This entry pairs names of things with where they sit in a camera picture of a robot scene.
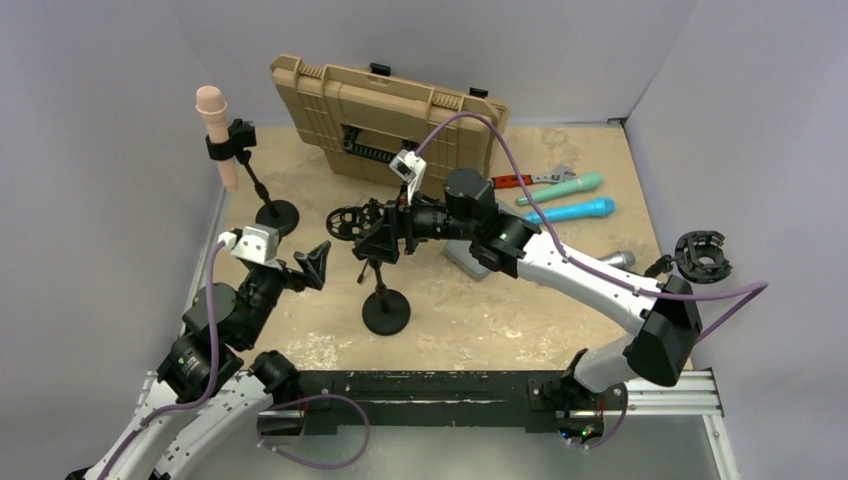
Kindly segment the black tripod shock-mount stand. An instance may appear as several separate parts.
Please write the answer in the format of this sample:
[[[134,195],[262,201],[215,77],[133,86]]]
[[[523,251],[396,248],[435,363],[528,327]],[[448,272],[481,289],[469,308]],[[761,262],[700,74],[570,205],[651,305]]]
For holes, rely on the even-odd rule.
[[[387,217],[386,206],[372,198],[362,206],[345,206],[333,210],[326,218],[326,229],[335,239],[352,242],[364,231],[373,226],[378,220]],[[362,283],[365,270],[370,267],[376,277],[375,291],[383,294],[388,288],[383,281],[381,266],[377,260],[359,260],[365,263],[357,282]]]

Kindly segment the pink microphone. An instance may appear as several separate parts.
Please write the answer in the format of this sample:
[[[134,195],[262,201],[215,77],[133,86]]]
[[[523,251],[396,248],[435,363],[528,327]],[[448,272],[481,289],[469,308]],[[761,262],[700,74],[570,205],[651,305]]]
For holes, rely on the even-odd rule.
[[[223,145],[230,140],[227,123],[228,104],[221,90],[212,85],[201,86],[195,95],[196,110],[204,122],[210,145]],[[229,193],[238,191],[238,175],[234,156],[214,159],[221,182]]]

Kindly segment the mint green microphone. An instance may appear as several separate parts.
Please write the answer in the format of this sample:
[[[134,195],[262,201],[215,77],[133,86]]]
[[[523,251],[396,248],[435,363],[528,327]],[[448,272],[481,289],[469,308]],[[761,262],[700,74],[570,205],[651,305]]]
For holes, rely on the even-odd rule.
[[[515,203],[518,206],[525,206],[530,204],[530,200],[541,203],[567,195],[588,192],[598,188],[603,183],[603,180],[603,175],[597,172],[570,177],[568,180],[561,183],[553,184],[534,191],[529,197],[519,197],[515,200]]]

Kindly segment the blue microphone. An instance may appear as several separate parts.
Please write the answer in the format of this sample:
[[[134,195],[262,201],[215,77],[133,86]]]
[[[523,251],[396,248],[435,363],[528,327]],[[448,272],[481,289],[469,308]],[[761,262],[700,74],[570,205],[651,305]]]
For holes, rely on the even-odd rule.
[[[590,201],[543,209],[542,213],[550,222],[562,222],[590,217],[607,217],[616,209],[613,199],[598,197]]]

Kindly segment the silver grey microphone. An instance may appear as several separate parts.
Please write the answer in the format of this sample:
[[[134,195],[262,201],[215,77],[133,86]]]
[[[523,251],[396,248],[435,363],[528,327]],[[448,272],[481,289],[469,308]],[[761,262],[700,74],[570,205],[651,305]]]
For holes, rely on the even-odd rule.
[[[636,258],[632,251],[619,250],[599,257],[598,261],[620,270],[628,270],[635,265]]]

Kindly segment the black round-base shock-mount stand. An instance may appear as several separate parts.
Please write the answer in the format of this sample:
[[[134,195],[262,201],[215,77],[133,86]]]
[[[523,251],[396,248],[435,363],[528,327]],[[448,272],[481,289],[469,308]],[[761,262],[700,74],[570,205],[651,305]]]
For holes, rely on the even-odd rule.
[[[712,284],[726,279],[732,265],[725,257],[725,236],[714,230],[696,230],[682,235],[674,253],[662,255],[644,272],[648,278],[668,274],[674,268],[689,282]]]

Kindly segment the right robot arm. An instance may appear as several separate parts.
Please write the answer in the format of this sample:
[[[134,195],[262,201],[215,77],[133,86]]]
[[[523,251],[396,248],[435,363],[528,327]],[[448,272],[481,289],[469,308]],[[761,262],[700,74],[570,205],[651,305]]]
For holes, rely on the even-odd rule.
[[[660,283],[567,251],[551,232],[503,211],[493,183],[475,169],[452,172],[442,200],[415,193],[387,202],[382,217],[357,236],[353,254],[394,264],[427,240],[464,240],[488,270],[552,288],[624,330],[616,341],[579,351],[558,386],[538,389],[566,409],[591,406],[607,389],[634,378],[675,386],[701,334],[687,281],[670,276]]]

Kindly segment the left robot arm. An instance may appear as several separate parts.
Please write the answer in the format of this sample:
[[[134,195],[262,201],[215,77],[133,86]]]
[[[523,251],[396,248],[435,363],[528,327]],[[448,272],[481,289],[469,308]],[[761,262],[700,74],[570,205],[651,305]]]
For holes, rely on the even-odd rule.
[[[286,290],[321,290],[331,244],[297,252],[295,268],[277,259],[276,238],[249,229],[219,236],[206,284],[183,314],[183,335],[146,383],[129,425],[93,465],[71,479],[183,479],[238,423],[299,400],[300,373],[277,351],[243,367]]]

